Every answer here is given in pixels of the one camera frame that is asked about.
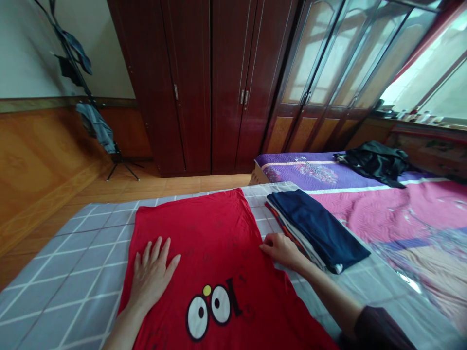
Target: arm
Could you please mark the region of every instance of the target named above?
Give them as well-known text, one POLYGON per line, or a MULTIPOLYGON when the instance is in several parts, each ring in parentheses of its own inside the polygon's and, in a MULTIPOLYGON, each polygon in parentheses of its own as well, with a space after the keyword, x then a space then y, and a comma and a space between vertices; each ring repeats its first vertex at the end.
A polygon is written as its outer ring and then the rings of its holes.
POLYGON ((358 341, 359 349, 415 349, 386 310, 363 307, 300 253, 289 237, 269 234, 260 248, 310 283, 342 332, 358 341))
POLYGON ((356 338, 354 327, 363 311, 360 303, 300 253, 289 237, 278 233, 269 234, 260 248, 274 260, 305 278, 344 334, 351 339, 356 338))
POLYGON ((363 305, 344 292, 308 259, 296 272, 308 281, 343 333, 355 340, 354 328, 363 311, 363 305))
POLYGON ((131 350, 144 318, 167 288, 179 264, 180 254, 175 256, 166 268, 170 238, 167 238, 159 254, 161 243, 162 237, 159 237, 151 253, 152 242, 149 242, 144 250, 143 259, 139 253, 136 254, 130 300, 118 315, 103 350, 131 350))

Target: folded navy pants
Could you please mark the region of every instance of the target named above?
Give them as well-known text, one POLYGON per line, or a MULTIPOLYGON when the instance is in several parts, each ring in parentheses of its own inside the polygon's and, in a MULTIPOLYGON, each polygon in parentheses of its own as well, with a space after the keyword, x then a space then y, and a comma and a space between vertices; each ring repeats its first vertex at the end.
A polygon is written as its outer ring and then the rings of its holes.
POLYGON ((370 252, 319 202, 302 190, 272 193, 267 198, 311 243, 326 267, 343 270, 370 252))

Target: bed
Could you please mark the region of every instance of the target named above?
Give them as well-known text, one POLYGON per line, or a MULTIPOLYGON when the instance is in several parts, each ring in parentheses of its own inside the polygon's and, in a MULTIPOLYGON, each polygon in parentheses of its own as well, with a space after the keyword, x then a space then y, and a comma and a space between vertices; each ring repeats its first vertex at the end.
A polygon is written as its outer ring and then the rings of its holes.
MULTIPOLYGON (((266 195, 297 188, 285 182, 242 189, 262 237, 281 232, 264 207, 266 195)), ((84 207, 0 294, 0 349, 101 348, 122 293, 138 207, 208 194, 84 207)), ((337 338, 339 327, 309 284, 287 273, 311 314, 337 338)), ((418 349, 462 346, 449 321, 377 254, 332 277, 362 303, 385 307, 418 349)))
POLYGON ((260 155, 251 184, 294 182, 466 335, 467 188, 427 172, 405 172, 407 188, 390 188, 334 153, 260 155))

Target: red t-shirt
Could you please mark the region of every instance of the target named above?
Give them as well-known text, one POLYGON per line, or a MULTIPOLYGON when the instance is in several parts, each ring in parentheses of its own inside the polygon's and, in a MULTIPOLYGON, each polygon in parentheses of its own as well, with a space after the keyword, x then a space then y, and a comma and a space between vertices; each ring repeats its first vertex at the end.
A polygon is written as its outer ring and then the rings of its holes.
POLYGON ((136 252, 170 237, 181 254, 167 290, 147 314, 134 349, 337 349, 288 276, 261 252, 241 189, 141 207, 119 312, 128 303, 136 252))

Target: sleeve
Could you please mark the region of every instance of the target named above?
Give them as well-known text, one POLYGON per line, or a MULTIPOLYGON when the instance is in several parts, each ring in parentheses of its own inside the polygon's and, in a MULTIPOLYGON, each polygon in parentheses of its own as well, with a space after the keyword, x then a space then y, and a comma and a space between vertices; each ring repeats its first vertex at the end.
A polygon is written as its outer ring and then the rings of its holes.
POLYGON ((354 332, 359 349, 416 349, 383 308, 366 306, 355 324, 354 332))

